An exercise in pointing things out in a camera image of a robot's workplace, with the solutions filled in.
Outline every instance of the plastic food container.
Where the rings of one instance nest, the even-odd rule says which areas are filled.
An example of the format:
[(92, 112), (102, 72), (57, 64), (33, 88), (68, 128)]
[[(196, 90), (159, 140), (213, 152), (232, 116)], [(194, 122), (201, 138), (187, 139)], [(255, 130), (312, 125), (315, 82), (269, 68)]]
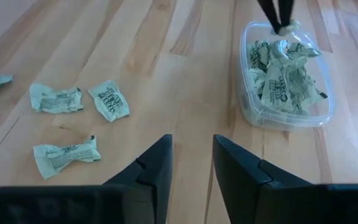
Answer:
[(296, 128), (318, 127), (326, 124), (334, 113), (334, 96), (329, 77), (329, 70), (324, 56), (309, 58), (306, 70), (314, 80), (315, 87), (324, 92), (328, 98), (310, 107), (309, 116), (283, 113), (264, 106), (254, 90), (252, 77), (249, 74), (249, 65), (246, 45), (256, 40), (287, 40), (300, 42), (304, 45), (319, 49), (312, 37), (302, 30), (296, 30), (285, 37), (271, 35), (272, 26), (266, 22), (251, 22), (243, 31), (240, 39), (240, 69), (237, 73), (237, 92), (242, 114), (254, 126), (261, 128), (293, 131)]

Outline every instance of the wood grain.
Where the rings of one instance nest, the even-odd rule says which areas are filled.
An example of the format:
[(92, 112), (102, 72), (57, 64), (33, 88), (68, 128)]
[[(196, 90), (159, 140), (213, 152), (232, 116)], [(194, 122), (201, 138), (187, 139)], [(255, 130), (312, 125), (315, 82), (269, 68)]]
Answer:
[[(213, 170), (223, 134), (312, 183), (358, 183), (358, 0), (297, 1), (294, 19), (329, 65), (336, 112), (321, 128), (251, 126), (237, 104), (239, 41), (265, 20), (257, 1), (0, 0), (0, 185), (101, 184), (160, 136), (173, 134), (169, 224), (229, 223)], [(87, 89), (115, 80), (131, 115), (107, 122)], [(85, 110), (37, 113), (31, 83), (77, 86)], [(43, 180), (32, 147), (95, 135), (99, 162), (74, 162)]]

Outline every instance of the light wood surface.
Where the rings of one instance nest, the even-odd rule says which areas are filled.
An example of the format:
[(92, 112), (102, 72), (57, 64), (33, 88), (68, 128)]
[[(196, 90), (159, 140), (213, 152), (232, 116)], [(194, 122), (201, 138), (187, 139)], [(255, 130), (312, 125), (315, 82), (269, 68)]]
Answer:
[[(169, 223), (229, 223), (211, 168), (213, 134), (313, 183), (358, 183), (358, 0), (299, 0), (293, 17), (318, 40), (336, 95), (322, 128), (267, 131), (244, 121), (234, 75), (240, 34), (265, 20), (256, 0), (0, 0), (0, 185), (101, 184), (165, 133), (175, 140)], [(107, 122), (30, 106), (29, 85), (87, 90), (115, 80), (131, 108)], [(102, 160), (43, 180), (32, 147), (98, 138)]]

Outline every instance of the black tongs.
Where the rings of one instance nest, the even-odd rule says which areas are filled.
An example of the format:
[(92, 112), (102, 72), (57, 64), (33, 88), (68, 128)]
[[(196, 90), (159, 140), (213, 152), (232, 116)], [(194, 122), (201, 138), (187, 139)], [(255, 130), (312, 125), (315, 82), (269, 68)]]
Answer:
[(290, 25), (294, 0), (278, 0), (278, 10), (280, 11), (281, 23), (278, 21), (273, 0), (258, 0), (258, 2), (276, 34), (279, 33), (282, 27)]

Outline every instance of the container rim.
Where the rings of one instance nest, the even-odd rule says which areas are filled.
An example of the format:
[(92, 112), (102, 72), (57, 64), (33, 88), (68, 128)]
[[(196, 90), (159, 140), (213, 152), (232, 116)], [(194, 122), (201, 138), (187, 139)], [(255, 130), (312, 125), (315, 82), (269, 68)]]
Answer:
[[(253, 22), (250, 22), (246, 27), (244, 27), (244, 30), (241, 34), (241, 42), (240, 42), (239, 50), (240, 50), (240, 65), (241, 65), (241, 70), (242, 70), (242, 76), (243, 76), (244, 84), (247, 87), (247, 91), (253, 95), (254, 93), (250, 90), (253, 90), (254, 87), (251, 85), (250, 82), (248, 82), (249, 78), (246, 77), (246, 75), (248, 74), (248, 66), (245, 66), (245, 62), (248, 62), (247, 52), (246, 52), (246, 37), (247, 37), (248, 30), (252, 27), (266, 27), (266, 28), (271, 29), (272, 26), (268, 22), (253, 21)], [(295, 39), (297, 39), (302, 44), (305, 44), (309, 47), (319, 50), (319, 47), (317, 46), (317, 44), (315, 44), (316, 42), (314, 41), (314, 39), (311, 37), (311, 35), (309, 33), (298, 29), (298, 30), (293, 31), (291, 34)], [(302, 38), (300, 36), (302, 36), (302, 38), (304, 38), (304, 39), (308, 39), (309, 43), (304, 43), (303, 41), (301, 41)], [(274, 110), (271, 108), (268, 108), (268, 109), (273, 111), (276, 114), (269, 113), (266, 111), (261, 111), (260, 108), (263, 108), (263, 107), (267, 108), (267, 107), (264, 106), (260, 100), (255, 101), (253, 99), (253, 97), (250, 97), (250, 94), (248, 94), (248, 100), (249, 100), (250, 106), (254, 110), (256, 110), (256, 112), (258, 112), (261, 117), (263, 117), (265, 119), (275, 119), (277, 121), (280, 121), (283, 117), (286, 117), (288, 119), (294, 120), (295, 122), (299, 122), (299, 124), (295, 124), (297, 126), (316, 126), (316, 123), (318, 123), (319, 126), (326, 124), (331, 119), (331, 116), (334, 113), (334, 97), (333, 97), (332, 82), (331, 82), (331, 78), (329, 76), (329, 69), (328, 69), (328, 66), (326, 65), (326, 62), (323, 60), (322, 57), (316, 57), (316, 60), (317, 60), (319, 67), (321, 68), (321, 74), (323, 76), (325, 90), (326, 90), (326, 94), (328, 96), (329, 108), (328, 108), (328, 112), (326, 115), (302, 116), (302, 115), (297, 115), (297, 114), (284, 113), (284, 112), (277, 111), (277, 110)]]

